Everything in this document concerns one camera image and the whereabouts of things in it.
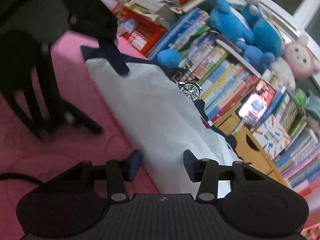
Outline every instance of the picture book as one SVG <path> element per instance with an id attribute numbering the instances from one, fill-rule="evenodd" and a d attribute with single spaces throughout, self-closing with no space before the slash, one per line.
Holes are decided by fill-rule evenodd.
<path id="1" fill-rule="evenodd" d="M 291 141 L 273 114 L 253 132 L 253 136 L 271 159 L 274 159 Z"/>

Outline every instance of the colorful book spines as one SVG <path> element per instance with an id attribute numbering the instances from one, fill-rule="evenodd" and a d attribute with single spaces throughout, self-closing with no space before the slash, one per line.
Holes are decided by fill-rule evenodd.
<path id="1" fill-rule="evenodd" d="M 239 99 L 252 87 L 255 83 L 257 83 L 259 78 L 257 75 L 253 75 L 250 80 L 246 83 L 246 85 L 241 88 L 241 90 L 222 108 L 220 111 L 211 118 L 211 122 L 216 122 L 221 116 L 223 116 Z"/>

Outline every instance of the pink floor mat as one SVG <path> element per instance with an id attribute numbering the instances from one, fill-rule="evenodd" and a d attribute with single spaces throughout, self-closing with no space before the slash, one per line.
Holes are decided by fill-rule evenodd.
<path id="1" fill-rule="evenodd" d="M 40 142 L 0 97 L 0 172 L 20 172 L 48 181 L 81 161 L 90 160 L 94 165 L 101 165 L 113 158 L 125 158 L 132 152 L 126 136 L 89 78 L 80 45 L 97 46 L 97 42 L 67 32 L 52 48 L 57 83 L 61 95 L 103 126 L 104 133 L 95 135 L 84 127 L 75 129 L 65 125 L 46 142 Z M 143 58 L 123 38 L 119 39 L 119 49 Z M 36 85 L 35 90 L 38 97 L 40 91 Z M 16 218 L 16 205 L 34 187 L 24 181 L 0 181 L 1 239 L 18 240 L 23 236 Z M 159 193 L 143 167 L 126 187 L 130 195 Z M 104 190 L 104 184 L 98 188 L 98 192 Z"/>

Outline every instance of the blue stuffed toy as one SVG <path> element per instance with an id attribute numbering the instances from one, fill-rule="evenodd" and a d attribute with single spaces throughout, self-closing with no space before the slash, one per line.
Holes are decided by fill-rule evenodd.
<path id="1" fill-rule="evenodd" d="M 226 0 L 218 0 L 210 13 L 210 27 L 235 44 L 239 39 L 254 44 L 254 34 L 231 12 Z"/>
<path id="2" fill-rule="evenodd" d="M 177 68 L 181 61 L 180 53 L 174 49 L 165 49 L 159 52 L 157 61 L 167 69 Z"/>
<path id="3" fill-rule="evenodd" d="M 254 34 L 254 45 L 262 52 L 271 52 L 275 57 L 283 54 L 284 43 L 281 34 L 268 18 L 272 13 L 262 10 L 260 0 L 247 0 L 241 15 L 245 18 Z"/>
<path id="4" fill-rule="evenodd" d="M 260 0 L 247 0 L 247 4 L 244 6 L 241 15 L 245 18 L 250 28 L 253 28 L 254 24 L 262 19 L 262 13 L 259 6 Z"/>
<path id="5" fill-rule="evenodd" d="M 255 46 L 262 52 L 271 52 L 280 57 L 284 52 L 284 43 L 273 24 L 267 20 L 258 20 L 252 29 L 255 37 Z"/>
<path id="6" fill-rule="evenodd" d="M 275 56 L 271 52 L 262 52 L 257 47 L 247 45 L 242 41 L 238 41 L 236 46 L 242 50 L 243 58 L 260 74 L 263 74 L 269 67 L 270 62 L 275 60 Z"/>

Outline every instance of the stuffed animal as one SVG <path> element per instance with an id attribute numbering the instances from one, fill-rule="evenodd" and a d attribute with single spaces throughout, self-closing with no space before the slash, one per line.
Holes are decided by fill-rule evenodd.
<path id="1" fill-rule="evenodd" d="M 254 34 L 254 45 L 262 52 L 271 52 L 276 58 L 283 54 L 284 42 L 272 22 L 272 12 L 262 9 L 260 0 L 247 0 L 241 14 Z"/>
<path id="2" fill-rule="evenodd" d="M 167 69 L 177 68 L 181 61 L 180 53 L 174 49 L 163 50 L 159 52 L 157 61 Z"/>
<path id="3" fill-rule="evenodd" d="M 305 79 L 320 71 L 320 63 L 307 47 L 308 37 L 301 36 L 297 41 L 285 46 L 284 60 L 289 64 L 296 79 Z"/>
<path id="4" fill-rule="evenodd" d="M 263 18 L 259 3 L 260 0 L 247 0 L 247 4 L 241 12 L 241 15 L 246 19 L 250 28 L 253 28 L 254 24 Z"/>
<path id="5" fill-rule="evenodd" d="M 268 68 L 269 63 L 275 60 L 271 52 L 262 52 L 255 46 L 238 41 L 236 46 L 242 50 L 243 58 L 249 62 L 260 74 Z"/>
<path id="6" fill-rule="evenodd" d="M 290 90 L 296 89 L 296 81 L 292 74 L 292 70 L 287 62 L 282 57 L 277 58 L 274 62 L 269 65 L 269 70 L 273 71 L 274 74 L 280 78 L 281 82 Z"/>
<path id="7" fill-rule="evenodd" d="M 233 44 L 239 39 L 254 43 L 254 35 L 230 10 L 226 0 L 218 0 L 210 13 L 210 27 L 218 30 L 222 36 Z"/>

